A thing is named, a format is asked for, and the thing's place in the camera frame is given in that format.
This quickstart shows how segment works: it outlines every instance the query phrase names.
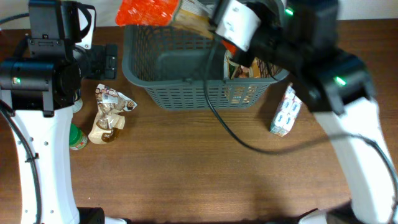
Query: gray plastic basket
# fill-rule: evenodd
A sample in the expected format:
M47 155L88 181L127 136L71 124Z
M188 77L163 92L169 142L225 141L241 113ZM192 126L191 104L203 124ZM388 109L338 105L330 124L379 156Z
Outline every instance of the gray plastic basket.
M127 26L124 31L123 73L144 87L152 99L168 110L207 108L203 92L203 66L212 40L173 27ZM223 80L226 49L220 45L211 66L208 92L216 108L252 106L272 78ZM283 79L288 71L275 74Z

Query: wooden surface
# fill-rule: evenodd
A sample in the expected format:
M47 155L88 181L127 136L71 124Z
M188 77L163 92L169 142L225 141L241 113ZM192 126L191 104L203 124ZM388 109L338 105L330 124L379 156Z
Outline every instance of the wooden surface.
M0 61L9 57L25 31L3 31ZM340 25L341 47L358 54L373 73L382 130L398 161L398 20L348 21ZM94 43L119 45L123 29L99 28ZM89 133L97 113L95 88L82 83L83 109L73 123ZM73 193L79 207L102 207L111 217L134 221L220 222L300 215L349 200L349 190L330 143L286 156L263 156L236 143L210 111L167 111L144 89L118 79L101 82L138 107L128 113L119 139L71 151ZM311 141L325 133L302 108L284 138L268 132L285 85L273 85L247 110L220 115L243 140L264 149ZM21 217L21 187L11 131L0 119L0 223Z

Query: snack package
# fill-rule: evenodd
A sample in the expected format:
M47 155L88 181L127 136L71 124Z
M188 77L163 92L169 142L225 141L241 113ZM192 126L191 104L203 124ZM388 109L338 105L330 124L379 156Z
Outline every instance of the snack package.
M290 84L285 92L282 101L279 103L278 110L271 123L270 132L280 137L285 136L293 128L294 121L299 115L302 101L295 95Z
M212 39L210 13L211 9L197 0L123 0L116 23L119 26L173 26Z
M106 144L115 140L124 127L124 117L120 112L131 111L137 103L116 90L99 84L95 90L98 113L88 138L95 144Z
M235 78L269 78L271 77L266 69L263 60L255 58L250 68L246 68L232 61L232 53L227 50L224 54L224 79ZM277 75L282 69L275 65L269 65L273 75Z

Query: black cable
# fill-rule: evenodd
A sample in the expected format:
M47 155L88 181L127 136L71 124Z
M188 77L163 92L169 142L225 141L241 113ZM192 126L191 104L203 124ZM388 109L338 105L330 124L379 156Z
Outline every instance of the black cable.
M214 106L211 104L210 97L209 97L208 90L207 90L208 89L207 78L208 78L208 74L210 72L210 65L211 65L211 62L213 61L213 58L214 58L214 55L215 55L215 52L216 52L219 42L220 42L220 38L216 37L215 42L213 43L213 46L211 47L211 50L210 50L210 54L209 54L209 57L208 57L208 60L206 63L206 67L205 67L205 74L203 76L203 91L205 94L207 105L209 106L209 108L213 112L213 114L216 116L218 121L221 123L221 125L229 133L229 135L231 135L232 138L234 138L242 146L244 146L252 151L259 152L261 154L266 154L269 156L279 156L279 155L288 154L288 153L295 152L295 151L301 151L301 150L307 149L310 146L314 146L314 145L317 145L317 144L320 144L323 142L327 142L327 141L333 141L333 140L339 140L339 139L345 139L345 138L357 138L357 139L363 140L366 144L371 146L379 154L380 158L382 159L383 163L386 165L386 167L388 169L389 175L390 175L392 183L394 185L395 199L394 199L394 205L392 207L392 213L391 213L391 216L389 217L389 221L388 221L388 223L393 223L393 220L397 213L397 208L398 208L398 205L397 205L397 203L398 203L398 177L397 177L394 165L392 164L392 162L389 160L389 158L386 156L386 154L383 152L383 150L380 148L380 146L377 144L376 141L373 141L367 137L364 137L364 136L358 135L358 134L342 133L342 134L337 134L334 136L328 136L325 138L316 139L316 140L310 141L310 142L305 142L299 146L288 147L288 148L284 148L281 150L269 151L269 150L263 150L263 149L259 149L257 147L250 146L249 144L245 143L240 138L238 138L237 135L235 135L235 133L233 133L233 131L228 127L228 125L226 125L226 123L223 121L221 116L215 110Z
M24 149L26 151L26 157L28 162L30 164L30 168L32 169L32 176L33 176L33 183L35 186L35 196L36 196L36 206L37 206L37 213L36 213L36 224L40 224L42 220L42 197L40 194L40 182L39 182L39 175L37 174L37 167L36 167L36 162L35 162L35 157L33 156L32 150L30 149L29 144L27 143L24 135L21 133L17 125L13 122L11 119L7 109L3 105L3 102L0 102L0 112L6 119L8 125L11 127L11 129L16 133L18 136L21 144L24 146Z
M24 17L28 17L28 16L29 16L29 13L23 13L23 14L18 14L15 16L10 16L10 17L4 18L4 19L0 19L0 26L5 24L6 22L24 18Z
M27 41L29 38L29 35L25 35L25 37L21 41L19 41L14 53L12 54L13 57L21 58L22 56L24 56L24 53L27 49Z
M277 82L287 82L287 83L288 83L288 81L286 81L286 80L279 80L279 79L275 78L275 76L272 74L271 68L269 67L269 62L266 62L266 68L267 68L267 72L268 72L269 76L270 76L273 80L275 80L275 81L277 81Z

